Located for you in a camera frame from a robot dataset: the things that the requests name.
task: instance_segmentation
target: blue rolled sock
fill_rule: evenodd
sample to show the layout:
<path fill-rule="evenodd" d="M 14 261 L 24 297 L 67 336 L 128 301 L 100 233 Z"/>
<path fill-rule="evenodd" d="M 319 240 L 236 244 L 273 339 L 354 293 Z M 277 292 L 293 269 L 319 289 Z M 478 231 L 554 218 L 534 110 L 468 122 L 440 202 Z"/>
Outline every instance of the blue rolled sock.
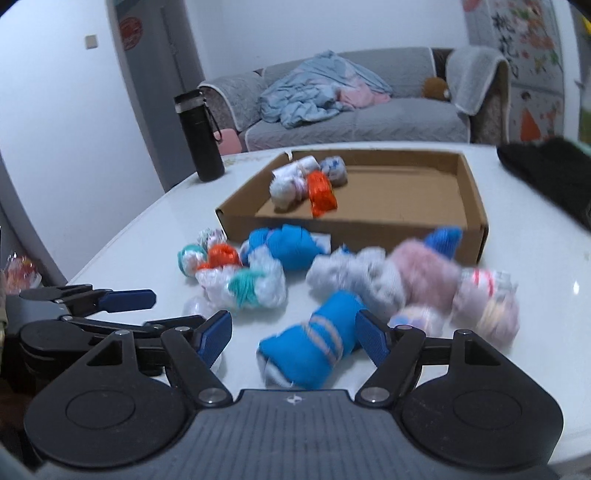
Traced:
<path fill-rule="evenodd" d="M 321 388 L 332 372 L 334 359 L 348 356 L 356 343 L 355 317 L 365 309 L 357 295 L 338 291 L 316 310 L 310 322 L 295 325 L 277 336 L 264 339 L 259 344 L 259 353 L 272 362 L 283 376 L 294 385 L 307 390 Z M 335 342 L 331 330 L 339 337 Z M 329 353 L 319 347 L 312 336 L 319 336 L 328 347 Z"/>
<path fill-rule="evenodd" d="M 283 270 L 308 270 L 315 257 L 324 252 L 308 232 L 295 226 L 283 225 L 280 229 L 260 228 L 248 236 L 248 249 L 242 253 L 243 265 L 248 264 L 248 255 L 261 245 L 266 245 L 271 256 L 281 262 Z"/>
<path fill-rule="evenodd" d="M 424 243 L 438 254 L 453 260 L 457 247 L 462 242 L 462 235 L 462 229 L 458 226 L 441 227 L 427 235 Z"/>

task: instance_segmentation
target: door frame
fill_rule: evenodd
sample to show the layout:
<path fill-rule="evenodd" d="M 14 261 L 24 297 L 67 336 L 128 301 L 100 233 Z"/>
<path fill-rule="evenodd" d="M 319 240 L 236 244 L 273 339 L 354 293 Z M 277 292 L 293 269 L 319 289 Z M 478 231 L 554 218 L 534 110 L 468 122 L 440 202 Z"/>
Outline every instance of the door frame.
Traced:
<path fill-rule="evenodd" d="M 154 164 L 154 169 L 158 174 L 160 184 L 162 185 L 164 191 L 167 192 L 172 188 L 172 185 L 168 185 L 168 182 L 165 179 L 166 177 L 164 175 L 162 161 L 156 152 L 156 147 L 154 146 L 152 136 L 148 130 L 148 124 L 146 123 L 144 117 L 144 111 L 142 110 L 142 107 L 139 103 L 138 94 L 135 90 L 134 79 L 131 76 L 129 64 L 127 63 L 127 56 L 125 55 L 123 42 L 121 41 L 119 19 L 117 18 L 115 3 L 113 0 L 105 0 L 105 3 L 109 23 L 111 24 L 111 33 L 113 35 L 113 43 L 115 44 L 115 53 L 117 55 L 117 61 L 119 62 L 119 68 L 121 69 L 121 75 L 125 83 L 125 88 L 127 89 L 127 95 L 129 96 L 129 101 L 131 102 L 131 108 L 134 110 L 134 115 L 139 126 L 139 131 L 142 134 L 142 137 L 144 137 L 148 154 L 152 159 L 152 163 Z"/>

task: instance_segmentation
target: white table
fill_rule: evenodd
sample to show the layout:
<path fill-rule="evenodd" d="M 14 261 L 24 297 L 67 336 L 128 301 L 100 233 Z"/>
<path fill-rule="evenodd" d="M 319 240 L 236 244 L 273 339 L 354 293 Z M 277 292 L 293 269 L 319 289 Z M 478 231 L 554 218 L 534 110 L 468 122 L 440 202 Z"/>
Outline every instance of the white table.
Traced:
<path fill-rule="evenodd" d="M 350 148 L 352 144 L 330 145 Z M 327 148 L 318 145 L 311 148 Z M 355 148 L 432 149 L 465 153 L 490 223 L 483 264 L 509 271 L 519 282 L 521 331 L 509 358 L 560 404 L 564 432 L 551 463 L 560 473 L 591 467 L 591 235 L 501 166 L 492 147 L 462 144 L 388 142 Z M 227 173 L 203 184 L 185 180 L 119 233 L 72 283 L 95 288 L 151 288 L 158 296 L 150 311 L 98 314 L 112 322 L 141 324 L 180 316 L 195 283 L 183 277 L 177 251 L 198 231 L 218 227 L 215 207 L 277 154 L 226 157 Z M 317 307 L 304 274 L 288 275 L 285 310 L 241 312 L 233 316 L 233 337 L 218 372 L 236 396 L 242 388 L 263 388 L 256 365 L 258 342 L 307 320 Z M 354 394 L 374 366 L 364 352 L 345 359 L 329 382 Z M 441 375 L 428 367 L 421 381 Z"/>

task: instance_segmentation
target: black cloth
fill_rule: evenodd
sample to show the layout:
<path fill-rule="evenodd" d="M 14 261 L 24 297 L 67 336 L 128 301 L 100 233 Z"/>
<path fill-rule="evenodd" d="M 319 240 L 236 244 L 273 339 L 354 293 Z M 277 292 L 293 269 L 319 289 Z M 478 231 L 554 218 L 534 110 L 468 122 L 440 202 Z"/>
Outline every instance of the black cloth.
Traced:
<path fill-rule="evenodd" d="M 497 149 L 503 166 L 591 231 L 591 158 L 563 138 Z"/>

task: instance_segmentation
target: pink object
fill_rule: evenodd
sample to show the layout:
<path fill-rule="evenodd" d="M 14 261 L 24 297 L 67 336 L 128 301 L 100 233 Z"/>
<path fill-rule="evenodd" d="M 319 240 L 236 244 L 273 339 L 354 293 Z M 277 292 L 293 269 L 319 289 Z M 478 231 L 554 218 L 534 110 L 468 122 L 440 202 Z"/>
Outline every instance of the pink object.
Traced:
<path fill-rule="evenodd" d="M 242 144 L 238 138 L 238 134 L 232 128 L 224 128 L 222 132 L 222 142 L 217 144 L 217 149 L 220 155 L 234 155 L 242 153 Z M 216 140 L 220 140 L 220 132 L 214 132 L 213 136 Z"/>
<path fill-rule="evenodd" d="M 400 271 L 407 304 L 433 307 L 442 314 L 452 310 L 462 270 L 419 240 L 406 240 L 388 257 Z"/>
<path fill-rule="evenodd" d="M 339 102 L 351 108 L 365 108 L 367 106 L 388 103 L 390 95 L 372 92 L 365 82 L 355 82 L 356 87 L 342 87 L 339 91 Z"/>

